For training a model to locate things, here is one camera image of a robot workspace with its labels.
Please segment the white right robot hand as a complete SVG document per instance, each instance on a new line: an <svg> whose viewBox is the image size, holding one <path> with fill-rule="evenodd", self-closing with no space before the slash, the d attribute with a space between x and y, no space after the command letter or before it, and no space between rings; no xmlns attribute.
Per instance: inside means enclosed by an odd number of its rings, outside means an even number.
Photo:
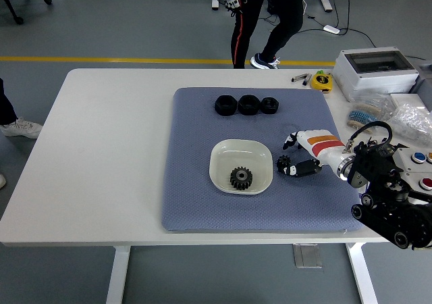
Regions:
<svg viewBox="0 0 432 304"><path fill-rule="evenodd" d="M277 167L280 172L288 176L308 176L321 171L322 166L329 166L333 173L341 180L347 180L354 161L354 154L348 151L345 144L328 130L302 130L291 133L283 144L283 150L295 144L306 150L313 158L289 164L288 157L280 157Z"/></svg>

